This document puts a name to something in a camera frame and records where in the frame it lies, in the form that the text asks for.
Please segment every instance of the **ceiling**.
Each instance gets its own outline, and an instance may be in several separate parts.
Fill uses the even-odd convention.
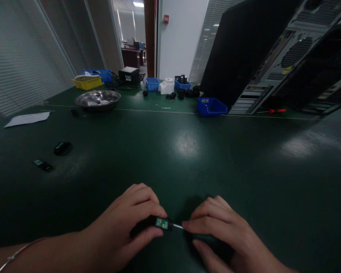
[[[133,0],[112,0],[114,11],[126,10],[134,11],[135,13],[144,13],[144,8],[134,6]],[[144,0],[134,0],[134,2],[144,3]]]

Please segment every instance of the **white line on mat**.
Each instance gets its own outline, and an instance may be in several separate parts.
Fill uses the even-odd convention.
[[[77,107],[81,108],[80,106],[68,106],[68,105],[55,105],[55,104],[46,104],[46,106],[59,106],[59,107]],[[159,112],[159,113],[176,113],[176,114],[194,114],[200,115],[200,113],[189,113],[189,112],[173,112],[173,111],[156,111],[156,110],[138,110],[138,109],[121,109],[121,108],[114,108],[114,110],[123,110],[123,111],[139,111],[139,112]],[[272,117],[272,116],[254,116],[254,115],[222,115],[222,116],[229,116],[229,117],[245,117],[245,118],[279,118],[279,119],[301,119],[301,120],[323,120],[323,119],[308,119],[308,118],[285,118],[285,117]]]

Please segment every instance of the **yellow plastic bin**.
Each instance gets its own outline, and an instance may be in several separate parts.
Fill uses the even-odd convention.
[[[72,81],[76,87],[83,90],[90,90],[102,85],[101,77],[89,77],[86,75],[77,76]]]

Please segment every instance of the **red fire alarm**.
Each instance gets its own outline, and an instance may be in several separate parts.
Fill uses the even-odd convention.
[[[169,15],[164,15],[164,23],[169,23]]]

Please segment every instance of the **red screwdriver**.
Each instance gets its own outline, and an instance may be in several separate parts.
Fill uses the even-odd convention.
[[[287,109],[286,108],[283,108],[283,109],[269,109],[269,111],[265,111],[265,112],[258,112],[257,114],[259,113],[269,113],[269,114],[274,114],[274,113],[283,113],[283,112],[286,112]]]

